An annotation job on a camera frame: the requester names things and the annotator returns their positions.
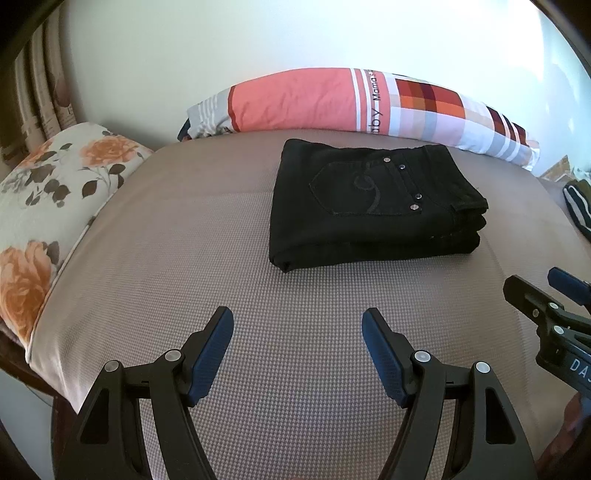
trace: mattress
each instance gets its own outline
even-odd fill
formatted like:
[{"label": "mattress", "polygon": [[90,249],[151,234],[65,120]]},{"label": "mattress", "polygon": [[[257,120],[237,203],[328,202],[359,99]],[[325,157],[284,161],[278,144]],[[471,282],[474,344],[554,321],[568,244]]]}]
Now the mattress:
[{"label": "mattress", "polygon": [[[31,366],[78,410],[103,364],[151,362],[200,330],[218,305],[235,331],[210,394],[191,410],[219,479],[375,479],[404,411],[386,396],[361,336],[380,309],[391,328],[439,360],[488,362],[534,456],[573,390],[535,364],[535,325],[504,301],[518,274],[546,282],[559,266],[584,277],[585,245],[531,173],[450,148],[487,198],[471,254],[361,262],[282,273],[268,261],[272,190],[288,138],[335,147],[423,142],[332,131],[222,135],[165,147],[103,208],[39,319]],[[166,478],[149,401],[142,401],[154,479]],[[439,478],[446,404],[429,478]]]}]

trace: jeans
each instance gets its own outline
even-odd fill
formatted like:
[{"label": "jeans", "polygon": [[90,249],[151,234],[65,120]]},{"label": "jeans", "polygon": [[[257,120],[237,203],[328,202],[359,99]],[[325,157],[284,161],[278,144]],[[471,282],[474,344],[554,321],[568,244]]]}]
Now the jeans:
[{"label": "jeans", "polygon": [[273,191],[269,260],[288,272],[469,253],[487,208],[443,145],[375,150],[290,139]]}]

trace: floral pillow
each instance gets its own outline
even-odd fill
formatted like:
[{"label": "floral pillow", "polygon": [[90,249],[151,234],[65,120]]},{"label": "floral pillow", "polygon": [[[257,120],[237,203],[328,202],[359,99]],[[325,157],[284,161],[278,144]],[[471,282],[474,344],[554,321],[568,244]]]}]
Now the floral pillow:
[{"label": "floral pillow", "polygon": [[25,348],[70,251],[151,153],[100,125],[78,124],[0,183],[0,316]]}]

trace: white wall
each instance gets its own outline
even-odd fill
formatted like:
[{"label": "white wall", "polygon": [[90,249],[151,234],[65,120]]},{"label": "white wall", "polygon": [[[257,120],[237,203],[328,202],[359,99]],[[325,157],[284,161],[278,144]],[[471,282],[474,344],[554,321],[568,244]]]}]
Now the white wall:
[{"label": "white wall", "polygon": [[535,172],[591,165],[591,79],[529,0],[69,0],[78,116],[149,147],[194,103],[296,67],[399,73],[473,96],[531,131]]},{"label": "white wall", "polygon": [[53,480],[49,395],[30,390],[0,370],[0,420],[12,442],[41,480]]}]

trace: pillow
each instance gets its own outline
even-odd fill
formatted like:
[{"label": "pillow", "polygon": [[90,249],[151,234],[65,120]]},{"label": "pillow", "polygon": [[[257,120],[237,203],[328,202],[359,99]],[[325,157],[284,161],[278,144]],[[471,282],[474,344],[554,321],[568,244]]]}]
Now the pillow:
[{"label": "pillow", "polygon": [[0,317],[25,347],[69,253],[151,153],[100,125],[78,124],[0,183]]},{"label": "pillow", "polygon": [[422,80],[360,69],[299,69],[239,83],[187,111],[179,138],[318,128],[435,142],[530,170],[540,146],[496,110]]}]

